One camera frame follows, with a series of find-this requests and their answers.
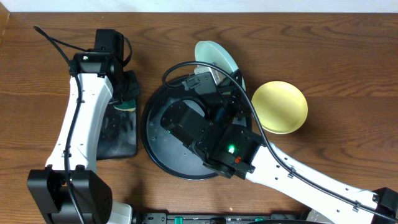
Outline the green yellow sponge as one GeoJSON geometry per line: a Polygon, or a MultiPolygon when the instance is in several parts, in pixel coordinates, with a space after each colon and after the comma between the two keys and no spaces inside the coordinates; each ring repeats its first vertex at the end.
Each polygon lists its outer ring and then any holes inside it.
{"type": "Polygon", "coordinates": [[[135,111],[136,101],[135,100],[123,101],[121,104],[114,105],[113,107],[119,111],[135,111]]]}

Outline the rectangular black sponge tray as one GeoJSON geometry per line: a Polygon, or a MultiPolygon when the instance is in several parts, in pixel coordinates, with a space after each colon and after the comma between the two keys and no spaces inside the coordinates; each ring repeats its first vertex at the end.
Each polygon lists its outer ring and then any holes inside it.
{"type": "Polygon", "coordinates": [[[137,112],[108,105],[99,134],[97,160],[122,159],[137,154],[137,112]]]}

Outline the round black tray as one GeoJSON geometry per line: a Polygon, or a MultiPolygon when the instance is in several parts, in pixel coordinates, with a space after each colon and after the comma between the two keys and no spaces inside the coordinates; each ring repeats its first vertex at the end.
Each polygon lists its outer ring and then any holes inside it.
{"type": "Polygon", "coordinates": [[[245,178],[251,124],[215,123],[182,76],[160,87],[148,101],[141,137],[151,159],[167,173],[188,180],[217,175],[245,178]]]}

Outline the light green plate top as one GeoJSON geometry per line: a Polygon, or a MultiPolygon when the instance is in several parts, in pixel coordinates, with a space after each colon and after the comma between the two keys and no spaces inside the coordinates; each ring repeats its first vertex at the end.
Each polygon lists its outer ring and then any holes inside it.
{"type": "Polygon", "coordinates": [[[232,56],[220,44],[211,40],[199,41],[194,53],[196,61],[214,63],[228,73],[238,69],[232,56]]]}

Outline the yellow plate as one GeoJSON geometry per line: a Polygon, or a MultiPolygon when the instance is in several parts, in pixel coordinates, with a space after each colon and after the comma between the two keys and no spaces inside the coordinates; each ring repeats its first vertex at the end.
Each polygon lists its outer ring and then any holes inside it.
{"type": "Polygon", "coordinates": [[[253,94],[252,105],[263,129],[274,134],[289,134],[298,130],[308,116],[304,94],[294,85],[271,81],[253,94]]]}

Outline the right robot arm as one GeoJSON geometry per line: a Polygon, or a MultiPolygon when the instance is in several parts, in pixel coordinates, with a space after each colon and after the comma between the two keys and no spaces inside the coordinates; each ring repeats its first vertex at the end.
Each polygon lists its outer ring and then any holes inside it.
{"type": "Polygon", "coordinates": [[[207,119],[182,101],[170,105],[161,125],[190,146],[218,175],[268,186],[320,212],[333,223],[397,223],[397,192],[358,189],[291,158],[263,132],[207,119]]]}

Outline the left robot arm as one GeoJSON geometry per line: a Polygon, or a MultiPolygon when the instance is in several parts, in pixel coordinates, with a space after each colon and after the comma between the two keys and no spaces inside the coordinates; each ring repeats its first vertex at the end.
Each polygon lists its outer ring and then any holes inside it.
{"type": "Polygon", "coordinates": [[[132,223],[133,207],[113,200],[97,175],[97,148],[106,107],[127,83],[114,53],[77,53],[70,97],[57,143],[43,169],[29,172],[27,186],[46,223],[132,223]]]}

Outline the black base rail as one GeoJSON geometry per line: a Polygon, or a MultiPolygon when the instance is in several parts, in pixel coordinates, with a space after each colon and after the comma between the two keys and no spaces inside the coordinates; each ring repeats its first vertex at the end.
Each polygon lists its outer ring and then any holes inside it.
{"type": "Polygon", "coordinates": [[[300,215],[204,215],[133,213],[132,224],[244,224],[244,223],[310,223],[300,215]]]}

